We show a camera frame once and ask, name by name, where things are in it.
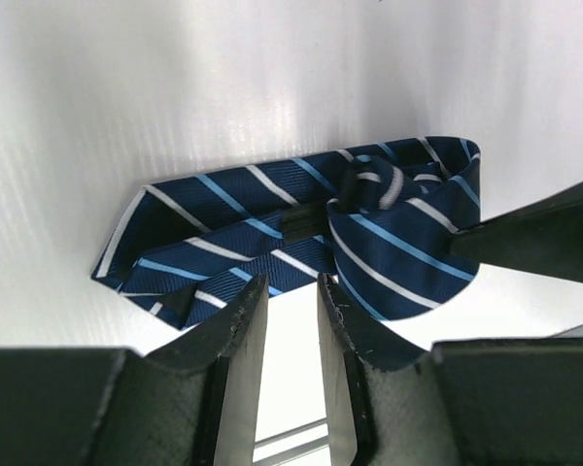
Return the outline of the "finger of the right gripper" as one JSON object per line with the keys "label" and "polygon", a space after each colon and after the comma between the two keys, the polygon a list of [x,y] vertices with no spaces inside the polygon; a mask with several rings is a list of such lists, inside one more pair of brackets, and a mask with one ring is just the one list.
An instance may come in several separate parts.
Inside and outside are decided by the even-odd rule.
{"label": "finger of the right gripper", "polygon": [[450,253],[583,283],[583,182],[455,234]]}

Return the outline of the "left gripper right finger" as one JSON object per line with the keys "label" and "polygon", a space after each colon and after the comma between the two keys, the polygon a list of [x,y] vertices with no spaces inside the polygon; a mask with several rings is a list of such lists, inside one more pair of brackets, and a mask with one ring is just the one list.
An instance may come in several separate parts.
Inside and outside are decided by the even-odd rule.
{"label": "left gripper right finger", "polygon": [[328,275],[318,326],[335,465],[583,465],[583,337],[421,349]]}

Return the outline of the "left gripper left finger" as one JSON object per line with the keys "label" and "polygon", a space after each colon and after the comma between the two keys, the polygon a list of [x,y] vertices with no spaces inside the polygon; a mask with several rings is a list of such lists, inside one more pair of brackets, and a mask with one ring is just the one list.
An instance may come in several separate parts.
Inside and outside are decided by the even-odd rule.
{"label": "left gripper left finger", "polygon": [[249,465],[268,282],[169,344],[0,349],[0,465]]}

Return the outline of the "navy blue striped tie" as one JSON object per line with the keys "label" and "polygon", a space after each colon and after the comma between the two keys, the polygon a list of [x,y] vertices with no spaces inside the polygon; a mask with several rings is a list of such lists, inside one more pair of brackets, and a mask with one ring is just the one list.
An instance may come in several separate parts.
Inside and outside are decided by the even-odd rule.
{"label": "navy blue striped tie", "polygon": [[257,275],[274,297],[332,275],[378,320],[418,316],[477,274],[450,244],[480,218],[480,168],[474,142],[429,136],[147,184],[91,276],[179,330]]}

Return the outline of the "aluminium front rail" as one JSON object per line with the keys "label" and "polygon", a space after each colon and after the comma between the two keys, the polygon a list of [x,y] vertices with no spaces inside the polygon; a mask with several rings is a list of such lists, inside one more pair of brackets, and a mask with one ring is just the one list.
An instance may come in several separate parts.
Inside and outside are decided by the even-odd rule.
{"label": "aluminium front rail", "polygon": [[[555,333],[552,338],[583,338],[583,323]],[[322,450],[328,452],[328,448],[326,419],[323,417],[256,441],[253,464],[283,465],[315,456]]]}

